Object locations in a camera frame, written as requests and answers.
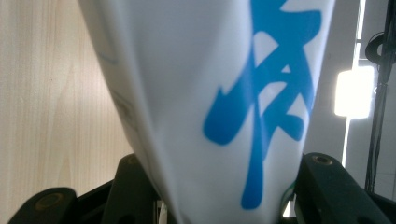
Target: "wood grain surface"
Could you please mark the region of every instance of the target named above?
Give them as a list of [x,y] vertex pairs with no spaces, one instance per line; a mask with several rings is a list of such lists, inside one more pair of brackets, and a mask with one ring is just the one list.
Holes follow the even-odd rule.
[[76,0],[0,0],[0,223],[39,191],[78,195],[132,153]]

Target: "white plastic bag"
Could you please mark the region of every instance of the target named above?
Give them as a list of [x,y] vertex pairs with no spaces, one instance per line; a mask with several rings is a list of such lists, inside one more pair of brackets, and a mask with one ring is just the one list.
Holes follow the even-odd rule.
[[80,0],[124,131],[179,223],[275,223],[333,0]]

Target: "light fixture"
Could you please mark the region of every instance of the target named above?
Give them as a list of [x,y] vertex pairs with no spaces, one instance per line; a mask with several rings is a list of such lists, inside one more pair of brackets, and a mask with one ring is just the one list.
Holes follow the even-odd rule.
[[356,67],[338,75],[334,113],[349,119],[369,116],[374,82],[374,68]]

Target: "blue chinese character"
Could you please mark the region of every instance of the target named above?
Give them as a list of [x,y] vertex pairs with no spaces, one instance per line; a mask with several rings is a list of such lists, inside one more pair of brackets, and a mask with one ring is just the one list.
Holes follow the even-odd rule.
[[[320,11],[282,11],[280,8],[285,2],[286,0],[251,1],[252,36],[265,32],[278,46],[257,66],[251,47],[240,77],[229,92],[223,92],[219,88],[204,124],[204,133],[208,139],[219,145],[227,145],[238,134],[249,109],[253,107],[253,141],[247,182],[241,200],[244,209],[257,208],[262,201],[262,163],[276,128],[282,129],[296,141],[302,138],[303,120],[288,114],[298,95],[303,97],[309,113],[313,106],[315,93],[304,45],[318,34]],[[287,66],[290,71],[282,72]],[[260,114],[259,93],[273,82],[284,82],[287,85]]]

